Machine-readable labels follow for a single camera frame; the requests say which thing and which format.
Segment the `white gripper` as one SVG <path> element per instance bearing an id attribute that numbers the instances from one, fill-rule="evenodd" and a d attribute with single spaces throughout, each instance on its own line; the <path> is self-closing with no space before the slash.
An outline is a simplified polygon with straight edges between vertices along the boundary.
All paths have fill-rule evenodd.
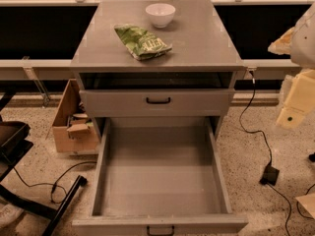
<path id="1" fill-rule="evenodd" d="M 297 128 L 315 108 L 315 70 L 302 69 L 296 76 L 286 75 L 281 87 L 277 125 Z"/>

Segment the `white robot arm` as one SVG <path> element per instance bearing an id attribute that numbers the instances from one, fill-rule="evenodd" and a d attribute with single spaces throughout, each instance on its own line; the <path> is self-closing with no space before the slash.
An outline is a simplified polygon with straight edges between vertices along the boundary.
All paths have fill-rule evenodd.
<path id="1" fill-rule="evenodd" d="M 315 4 L 297 21 L 292 38 L 290 59 L 302 68 L 292 79 L 277 124 L 294 129 L 315 108 Z"/>

